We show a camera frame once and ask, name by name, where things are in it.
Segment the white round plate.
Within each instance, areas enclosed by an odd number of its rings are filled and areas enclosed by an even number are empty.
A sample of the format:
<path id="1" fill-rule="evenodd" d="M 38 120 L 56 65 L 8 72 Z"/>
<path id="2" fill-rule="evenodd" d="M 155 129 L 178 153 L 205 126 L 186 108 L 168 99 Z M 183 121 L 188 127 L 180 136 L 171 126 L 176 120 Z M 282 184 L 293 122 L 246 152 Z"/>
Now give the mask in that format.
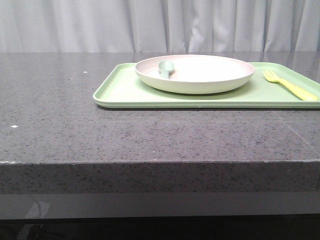
<path id="1" fill-rule="evenodd" d="M 161 61 L 170 61 L 174 71 L 163 78 Z M 135 65 L 138 78 L 145 84 L 178 94 L 216 94 L 245 85 L 255 73 L 255 67 L 245 61 L 215 55 L 164 55 L 141 60 Z"/>

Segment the yellow plastic fork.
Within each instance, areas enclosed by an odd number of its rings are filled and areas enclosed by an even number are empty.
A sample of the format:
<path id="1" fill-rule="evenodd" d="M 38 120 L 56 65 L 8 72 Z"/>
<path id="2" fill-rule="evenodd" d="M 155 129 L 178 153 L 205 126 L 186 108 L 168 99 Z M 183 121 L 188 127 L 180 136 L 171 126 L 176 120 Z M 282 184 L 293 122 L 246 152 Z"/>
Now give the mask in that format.
<path id="1" fill-rule="evenodd" d="M 303 101 L 317 101 L 319 98 L 314 94 L 302 89 L 301 87 L 277 76 L 272 70 L 263 70 L 264 78 L 271 83 L 280 84 L 287 88 L 292 94 Z"/>

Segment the light green rectangular tray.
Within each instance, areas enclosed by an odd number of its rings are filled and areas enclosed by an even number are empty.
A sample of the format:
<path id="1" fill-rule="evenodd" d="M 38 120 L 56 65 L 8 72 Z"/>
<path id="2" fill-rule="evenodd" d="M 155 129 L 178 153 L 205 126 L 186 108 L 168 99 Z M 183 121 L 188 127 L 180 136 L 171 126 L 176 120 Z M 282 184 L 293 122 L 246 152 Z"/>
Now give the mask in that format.
<path id="1" fill-rule="evenodd" d="M 271 70 L 300 88 L 320 95 L 320 84 L 281 64 L 255 62 L 253 77 L 243 86 L 216 94 L 178 94 L 155 89 L 143 83 L 134 63 L 117 65 L 93 94 L 96 104 L 109 109 L 170 108 L 265 108 L 319 109 L 320 102 L 301 100 L 282 85 L 268 82 L 264 70 Z"/>

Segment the pale green plastic spoon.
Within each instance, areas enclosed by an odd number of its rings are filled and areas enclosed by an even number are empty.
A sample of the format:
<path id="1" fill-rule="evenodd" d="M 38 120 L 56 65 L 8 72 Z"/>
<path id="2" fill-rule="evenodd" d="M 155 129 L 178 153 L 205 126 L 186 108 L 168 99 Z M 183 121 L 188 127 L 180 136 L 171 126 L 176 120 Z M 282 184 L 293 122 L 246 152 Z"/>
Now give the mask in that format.
<path id="1" fill-rule="evenodd" d="M 175 65 L 172 61 L 162 60 L 158 64 L 158 71 L 162 78 L 168 79 L 175 71 Z"/>

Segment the grey pleated curtain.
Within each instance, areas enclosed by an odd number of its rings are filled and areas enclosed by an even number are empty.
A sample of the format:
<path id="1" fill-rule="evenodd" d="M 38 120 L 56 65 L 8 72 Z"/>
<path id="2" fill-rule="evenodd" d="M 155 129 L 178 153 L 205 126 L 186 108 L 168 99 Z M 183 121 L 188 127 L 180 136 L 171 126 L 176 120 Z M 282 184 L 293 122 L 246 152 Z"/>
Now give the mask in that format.
<path id="1" fill-rule="evenodd" d="M 317 0 L 3 0 L 3 53 L 309 52 Z"/>

